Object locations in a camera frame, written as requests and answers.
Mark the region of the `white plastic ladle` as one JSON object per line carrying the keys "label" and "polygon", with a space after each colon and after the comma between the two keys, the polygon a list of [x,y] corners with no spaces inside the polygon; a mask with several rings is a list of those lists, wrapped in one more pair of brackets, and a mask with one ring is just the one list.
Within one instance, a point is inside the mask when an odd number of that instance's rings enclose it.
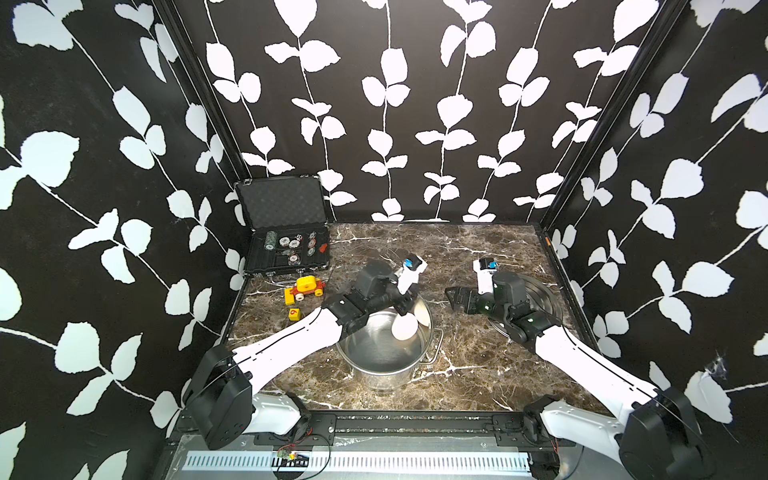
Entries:
{"label": "white plastic ladle", "polygon": [[419,321],[412,307],[406,314],[397,315],[391,325],[391,333],[398,341],[406,341],[414,337],[419,328]]}

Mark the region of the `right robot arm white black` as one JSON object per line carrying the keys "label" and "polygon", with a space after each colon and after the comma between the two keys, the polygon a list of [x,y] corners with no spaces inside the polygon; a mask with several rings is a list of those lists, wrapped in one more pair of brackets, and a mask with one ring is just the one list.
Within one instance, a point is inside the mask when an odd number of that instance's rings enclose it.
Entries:
{"label": "right robot arm white black", "polygon": [[508,338],[556,366],[606,409],[601,415],[546,398],[530,406],[531,435],[544,430],[621,464],[634,479],[707,479],[716,471],[693,406],[616,366],[572,334],[555,315],[532,308],[513,272],[481,271],[476,288],[448,287],[451,308],[482,315]]}

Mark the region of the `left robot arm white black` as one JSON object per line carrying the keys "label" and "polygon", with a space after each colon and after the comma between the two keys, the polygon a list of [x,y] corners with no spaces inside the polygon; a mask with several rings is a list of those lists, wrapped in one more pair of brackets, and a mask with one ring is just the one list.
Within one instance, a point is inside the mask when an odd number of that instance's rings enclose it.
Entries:
{"label": "left robot arm white black", "polygon": [[243,434],[268,433],[289,442],[309,435],[311,415],[294,395],[271,395],[262,388],[307,356],[361,330],[369,318],[392,309],[412,319],[415,284],[427,268],[412,254],[398,271],[371,261],[352,286],[327,297],[307,317],[250,345],[229,350],[218,345],[198,365],[184,396],[190,416],[210,450]]}

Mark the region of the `yellow red toy car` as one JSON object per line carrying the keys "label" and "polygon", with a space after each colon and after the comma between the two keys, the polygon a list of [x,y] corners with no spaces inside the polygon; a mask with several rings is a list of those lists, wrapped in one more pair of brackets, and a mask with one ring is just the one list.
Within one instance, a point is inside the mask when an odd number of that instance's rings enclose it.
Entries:
{"label": "yellow red toy car", "polygon": [[307,296],[322,297],[326,282],[309,275],[298,278],[295,285],[284,290],[284,302],[287,306],[302,301]]}

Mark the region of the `black open case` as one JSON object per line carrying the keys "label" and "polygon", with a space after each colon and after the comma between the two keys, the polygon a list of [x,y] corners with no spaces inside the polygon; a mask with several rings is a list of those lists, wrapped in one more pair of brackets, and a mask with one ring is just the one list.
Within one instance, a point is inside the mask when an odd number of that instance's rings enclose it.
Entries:
{"label": "black open case", "polygon": [[[273,176],[235,185],[251,240],[245,273],[302,274],[330,263],[330,232],[323,189],[316,176]],[[267,231],[277,233],[273,251],[264,249]],[[319,247],[328,244],[326,252]]]}

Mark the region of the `green poker chip stack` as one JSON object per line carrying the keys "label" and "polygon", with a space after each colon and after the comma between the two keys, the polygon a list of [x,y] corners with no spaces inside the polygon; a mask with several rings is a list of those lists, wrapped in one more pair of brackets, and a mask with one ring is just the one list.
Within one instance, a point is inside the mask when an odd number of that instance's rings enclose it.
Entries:
{"label": "green poker chip stack", "polygon": [[264,249],[267,251],[273,251],[277,245],[277,233],[275,231],[267,231],[264,240]]}

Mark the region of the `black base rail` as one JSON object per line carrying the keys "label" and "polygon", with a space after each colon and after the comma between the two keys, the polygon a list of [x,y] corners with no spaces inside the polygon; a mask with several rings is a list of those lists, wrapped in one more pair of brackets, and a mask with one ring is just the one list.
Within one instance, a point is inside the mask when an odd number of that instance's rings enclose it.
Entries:
{"label": "black base rail", "polygon": [[[483,477],[556,477],[577,469],[571,459],[574,449],[588,448],[570,440],[551,438],[546,431],[531,435],[531,412],[362,412],[318,411],[311,419],[309,435],[289,442],[273,434],[246,434],[232,445],[209,450],[203,440],[192,434],[182,436],[166,449],[155,474],[158,479],[192,478],[280,478],[320,479],[339,476],[483,476]],[[529,475],[456,475],[323,472],[183,472],[181,464],[192,451],[275,452],[281,458],[293,458],[312,451],[370,452],[520,452],[531,461]]]}

